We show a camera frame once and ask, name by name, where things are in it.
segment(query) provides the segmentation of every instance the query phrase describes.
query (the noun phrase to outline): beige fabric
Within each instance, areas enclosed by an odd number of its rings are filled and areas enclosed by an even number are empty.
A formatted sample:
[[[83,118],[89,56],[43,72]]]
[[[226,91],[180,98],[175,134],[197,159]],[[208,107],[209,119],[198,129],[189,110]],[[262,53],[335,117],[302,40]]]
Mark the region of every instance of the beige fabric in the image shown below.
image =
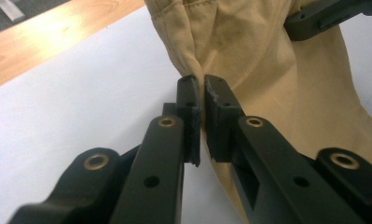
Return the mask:
[[[285,18],[311,1],[145,0],[181,75],[223,77],[247,115],[270,120],[301,153],[352,150],[372,162],[372,118],[360,106],[341,32],[291,42]],[[228,164],[213,162],[242,211]]]

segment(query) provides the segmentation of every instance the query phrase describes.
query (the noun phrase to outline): black plastic part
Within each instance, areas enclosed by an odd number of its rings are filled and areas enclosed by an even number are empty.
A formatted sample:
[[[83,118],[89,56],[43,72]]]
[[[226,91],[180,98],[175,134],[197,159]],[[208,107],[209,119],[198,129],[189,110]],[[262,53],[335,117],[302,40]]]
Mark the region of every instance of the black plastic part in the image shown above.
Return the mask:
[[[178,117],[151,121],[110,223],[180,223],[183,137],[184,124]]]
[[[240,118],[232,145],[232,173],[251,221],[364,223],[267,120]]]
[[[198,81],[194,76],[177,81],[176,115],[185,124],[185,162],[200,165],[201,104]]]
[[[231,161],[228,145],[231,125],[242,115],[241,105],[221,77],[205,76],[206,134],[211,157]]]
[[[80,154],[43,203],[24,205],[9,223],[106,223],[136,151],[137,148],[124,157],[106,148],[94,148]],[[99,168],[96,165],[103,162],[102,155],[107,156],[108,161]],[[92,170],[85,165],[89,158],[92,158]]]
[[[372,165],[360,156],[340,148],[321,150],[315,169],[356,211],[372,223]]]
[[[372,0],[320,0],[289,16],[284,28],[291,40],[301,41],[360,13],[372,15]]]

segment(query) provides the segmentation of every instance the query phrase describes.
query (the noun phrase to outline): white table surface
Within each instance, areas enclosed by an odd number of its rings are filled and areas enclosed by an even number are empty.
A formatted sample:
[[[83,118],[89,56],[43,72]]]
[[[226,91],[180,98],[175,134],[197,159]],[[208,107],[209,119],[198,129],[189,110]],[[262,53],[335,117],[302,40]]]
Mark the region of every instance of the white table surface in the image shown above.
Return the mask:
[[[175,101],[179,77],[143,7],[1,86],[0,223],[44,201],[85,150],[140,144],[162,104]],[[204,149],[200,168],[186,165],[182,223],[241,223]]]

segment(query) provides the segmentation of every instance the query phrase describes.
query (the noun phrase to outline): wooden table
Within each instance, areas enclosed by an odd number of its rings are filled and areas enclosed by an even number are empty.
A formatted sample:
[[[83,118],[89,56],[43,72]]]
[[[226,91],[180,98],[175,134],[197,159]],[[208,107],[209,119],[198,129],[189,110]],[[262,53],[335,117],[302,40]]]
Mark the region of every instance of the wooden table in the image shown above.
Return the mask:
[[[143,0],[72,0],[0,33],[0,85],[144,5]]]

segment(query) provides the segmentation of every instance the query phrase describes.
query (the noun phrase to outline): fabric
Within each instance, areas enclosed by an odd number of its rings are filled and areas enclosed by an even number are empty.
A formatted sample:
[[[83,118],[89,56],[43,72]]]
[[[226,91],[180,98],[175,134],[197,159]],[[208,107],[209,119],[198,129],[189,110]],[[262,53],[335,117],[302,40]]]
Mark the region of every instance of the fabric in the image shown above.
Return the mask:
[[[246,115],[268,119],[300,153],[326,147],[356,152],[372,163],[372,118],[352,84],[338,27],[291,42],[284,21],[311,1],[145,0],[172,63],[182,76],[224,78]],[[244,222],[229,175],[214,169]]]

